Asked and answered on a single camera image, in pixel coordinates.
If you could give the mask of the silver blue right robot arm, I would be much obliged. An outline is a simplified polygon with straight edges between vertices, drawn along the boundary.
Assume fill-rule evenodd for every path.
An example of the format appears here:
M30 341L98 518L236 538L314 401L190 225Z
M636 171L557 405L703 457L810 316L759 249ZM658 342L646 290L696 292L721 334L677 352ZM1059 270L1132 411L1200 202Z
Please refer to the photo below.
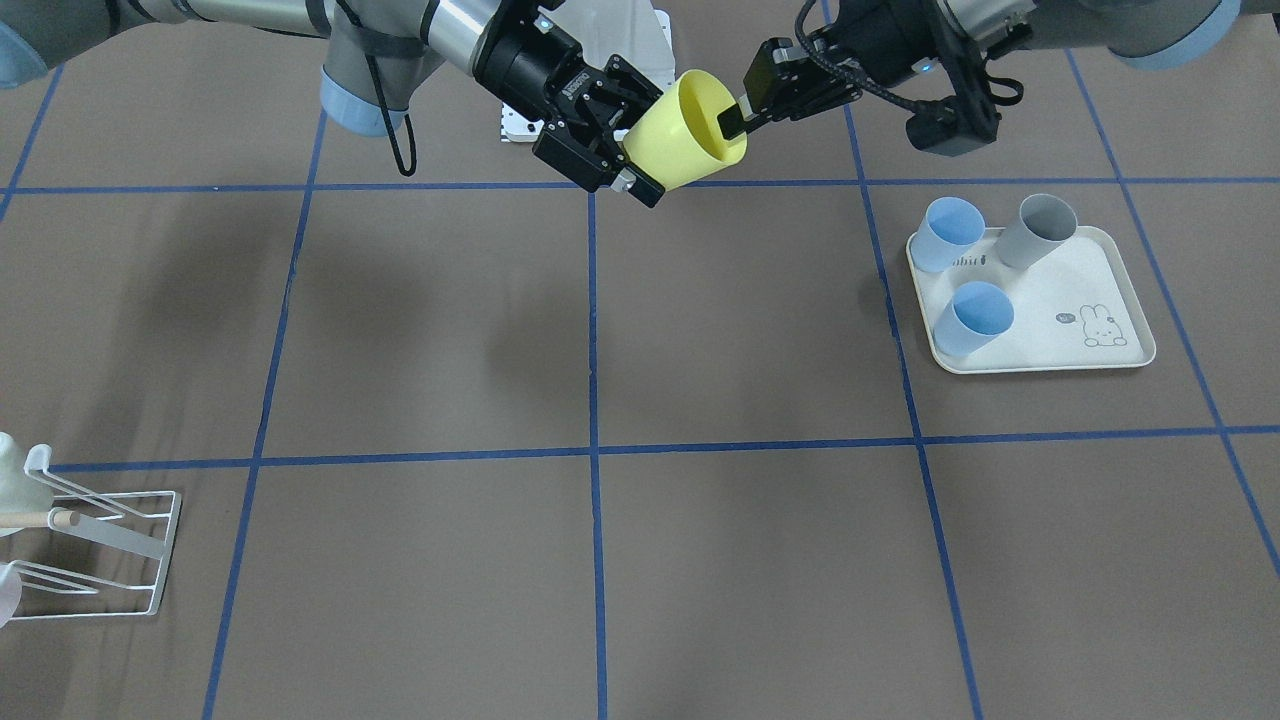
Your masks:
M274 40L314 64L317 105L351 135L379 138L397 174L419 172L412 105L452 69L534 122L532 155L586 192L655 206L673 187L625 147L666 97L623 55L593 61L554 18L557 1L5 1L3 87L49 76L123 38Z

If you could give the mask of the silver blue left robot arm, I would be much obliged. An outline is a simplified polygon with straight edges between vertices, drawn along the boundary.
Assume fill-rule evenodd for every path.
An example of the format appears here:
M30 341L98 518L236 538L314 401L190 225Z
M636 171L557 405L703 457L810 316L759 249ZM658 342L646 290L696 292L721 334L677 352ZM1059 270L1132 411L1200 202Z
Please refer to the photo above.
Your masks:
M997 140L1000 111L1021 82L991 74L1015 51L1105 47L1123 64L1162 70L1219 44L1240 15L1270 1L842 1L835 20L806 28L804 3L790 37L769 38L745 92L716 118L726 140L801 120L870 95L908 114L911 146L955 158Z

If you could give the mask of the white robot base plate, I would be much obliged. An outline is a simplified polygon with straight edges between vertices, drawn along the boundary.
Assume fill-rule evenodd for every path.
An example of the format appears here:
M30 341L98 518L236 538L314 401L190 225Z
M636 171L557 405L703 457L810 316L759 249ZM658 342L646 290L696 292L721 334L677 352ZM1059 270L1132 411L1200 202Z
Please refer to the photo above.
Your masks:
M547 15L581 44L589 65L603 70L617 55L663 91L675 83L672 20L653 1L566 1Z

